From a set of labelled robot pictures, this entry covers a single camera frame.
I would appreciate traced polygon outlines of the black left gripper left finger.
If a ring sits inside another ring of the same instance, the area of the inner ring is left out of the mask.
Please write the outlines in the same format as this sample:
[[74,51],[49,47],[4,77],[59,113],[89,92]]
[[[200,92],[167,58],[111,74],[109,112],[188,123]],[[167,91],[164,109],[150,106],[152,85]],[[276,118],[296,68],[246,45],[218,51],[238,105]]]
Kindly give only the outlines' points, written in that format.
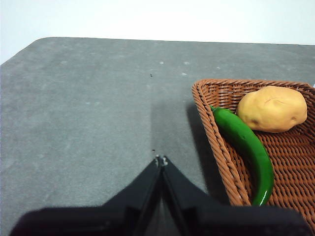
[[144,233],[160,199],[156,156],[123,190],[100,206],[52,207],[24,214],[12,236],[131,236]]

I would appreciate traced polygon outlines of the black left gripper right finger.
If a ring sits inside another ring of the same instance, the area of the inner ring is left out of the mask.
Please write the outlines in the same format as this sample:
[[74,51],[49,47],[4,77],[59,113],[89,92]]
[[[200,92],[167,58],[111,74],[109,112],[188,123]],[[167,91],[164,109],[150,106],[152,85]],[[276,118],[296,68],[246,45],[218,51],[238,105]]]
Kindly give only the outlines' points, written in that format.
[[174,221],[186,236],[310,236],[303,217],[274,206],[222,205],[161,158],[166,201]]

